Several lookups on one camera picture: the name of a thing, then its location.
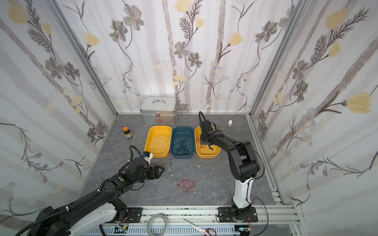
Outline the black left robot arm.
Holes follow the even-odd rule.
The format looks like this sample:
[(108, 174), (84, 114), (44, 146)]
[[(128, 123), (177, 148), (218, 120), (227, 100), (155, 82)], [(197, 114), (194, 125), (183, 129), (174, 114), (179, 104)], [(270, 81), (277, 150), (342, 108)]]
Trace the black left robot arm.
[(97, 189), (56, 209), (51, 206), (45, 208), (33, 223), (19, 230), (16, 235), (71, 236), (74, 225), (105, 204), (110, 204), (116, 212), (126, 210), (126, 205), (121, 203), (119, 197), (134, 191), (133, 186), (137, 183), (159, 179), (165, 170), (162, 166), (150, 165), (146, 158), (151, 157), (151, 153), (141, 153), (133, 145), (129, 146), (129, 150), (131, 156), (127, 163), (114, 176), (105, 179)]

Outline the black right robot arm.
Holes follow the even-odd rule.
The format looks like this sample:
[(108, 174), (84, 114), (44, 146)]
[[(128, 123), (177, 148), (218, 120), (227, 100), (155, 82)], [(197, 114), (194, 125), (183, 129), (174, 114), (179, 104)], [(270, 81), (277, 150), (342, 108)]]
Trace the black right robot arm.
[(217, 146), (228, 155), (230, 171), (235, 178), (235, 192), (231, 207), (220, 207), (219, 222), (251, 222), (257, 223), (256, 209), (252, 206), (251, 190), (254, 180), (261, 178), (259, 154), (249, 141), (237, 141), (226, 136), (216, 124), (205, 118), (202, 111), (198, 113), (201, 129), (200, 143), (209, 149)]

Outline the right yellow plastic bin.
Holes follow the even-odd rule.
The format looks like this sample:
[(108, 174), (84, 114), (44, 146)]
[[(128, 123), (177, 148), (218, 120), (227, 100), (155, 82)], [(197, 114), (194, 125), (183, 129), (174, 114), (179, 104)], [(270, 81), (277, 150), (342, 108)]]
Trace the right yellow plastic bin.
[(202, 159), (212, 159), (217, 157), (220, 154), (221, 149), (215, 145), (212, 145), (211, 148), (209, 148), (208, 145), (202, 145), (200, 143), (201, 134), (201, 128), (197, 127), (195, 129), (195, 150), (198, 157)]

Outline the yellow plastic bin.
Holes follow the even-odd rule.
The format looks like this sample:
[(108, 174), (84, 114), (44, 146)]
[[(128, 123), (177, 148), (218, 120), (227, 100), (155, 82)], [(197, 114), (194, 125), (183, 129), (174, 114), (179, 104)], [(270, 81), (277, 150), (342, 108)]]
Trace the yellow plastic bin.
[(153, 154), (153, 158), (165, 158), (169, 155), (172, 128), (166, 125), (156, 125), (150, 128), (144, 151)]
[(208, 145), (202, 145), (200, 143), (201, 134), (201, 128), (197, 127), (195, 129), (195, 150), (198, 157), (202, 159), (212, 159), (217, 157), (220, 154), (221, 149), (215, 145), (212, 145), (211, 148), (209, 148)]

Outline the dark teal plastic bin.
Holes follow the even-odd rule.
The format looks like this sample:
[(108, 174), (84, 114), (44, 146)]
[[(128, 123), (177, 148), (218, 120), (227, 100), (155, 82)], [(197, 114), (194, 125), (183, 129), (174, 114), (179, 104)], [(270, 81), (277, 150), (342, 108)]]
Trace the dark teal plastic bin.
[(172, 130), (170, 153), (176, 159), (190, 159), (195, 153), (195, 131), (188, 126)]

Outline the left yellow plastic bin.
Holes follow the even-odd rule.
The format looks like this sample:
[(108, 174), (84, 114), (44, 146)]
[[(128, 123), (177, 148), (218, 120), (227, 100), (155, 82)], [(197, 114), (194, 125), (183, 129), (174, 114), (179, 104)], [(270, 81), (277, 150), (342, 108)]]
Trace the left yellow plastic bin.
[(169, 155), (172, 128), (166, 125), (156, 125), (150, 128), (144, 151), (153, 154), (153, 158), (165, 158)]

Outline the brown bottle orange cap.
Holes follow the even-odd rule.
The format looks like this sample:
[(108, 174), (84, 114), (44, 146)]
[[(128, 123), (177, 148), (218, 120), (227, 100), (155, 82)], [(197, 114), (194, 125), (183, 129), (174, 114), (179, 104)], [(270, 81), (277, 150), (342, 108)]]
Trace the brown bottle orange cap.
[(133, 137), (132, 132), (129, 130), (128, 127), (123, 128), (124, 135), (126, 136), (127, 139), (131, 139)]

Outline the silver aluminium first-aid case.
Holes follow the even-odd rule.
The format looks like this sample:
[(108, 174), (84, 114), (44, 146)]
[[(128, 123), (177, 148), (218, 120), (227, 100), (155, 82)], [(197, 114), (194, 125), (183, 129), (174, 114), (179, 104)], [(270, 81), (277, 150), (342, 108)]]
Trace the silver aluminium first-aid case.
[(146, 97), (140, 107), (140, 113), (146, 124), (176, 125), (176, 97)]

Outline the scissors on rail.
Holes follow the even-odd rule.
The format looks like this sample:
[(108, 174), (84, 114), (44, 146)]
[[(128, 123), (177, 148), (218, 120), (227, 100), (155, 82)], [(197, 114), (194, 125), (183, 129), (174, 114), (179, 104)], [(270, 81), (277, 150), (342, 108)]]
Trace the scissors on rail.
[(200, 233), (202, 233), (204, 236), (211, 236), (211, 234), (209, 232), (207, 232), (205, 229), (199, 227), (198, 225), (190, 222), (189, 220), (187, 219), (184, 219), (186, 222), (188, 222), (193, 228), (195, 228), (197, 231), (199, 231)]

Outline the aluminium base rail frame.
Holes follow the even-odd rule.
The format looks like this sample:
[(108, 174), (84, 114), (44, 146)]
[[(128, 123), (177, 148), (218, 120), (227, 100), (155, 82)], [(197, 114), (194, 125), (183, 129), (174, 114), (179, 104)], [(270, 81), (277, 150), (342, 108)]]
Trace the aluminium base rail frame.
[(121, 224), (93, 226), (86, 236), (202, 236), (184, 219), (217, 236), (304, 236), (305, 232), (292, 206), (253, 206), (257, 223), (219, 222), (218, 208), (228, 206), (132, 206)]

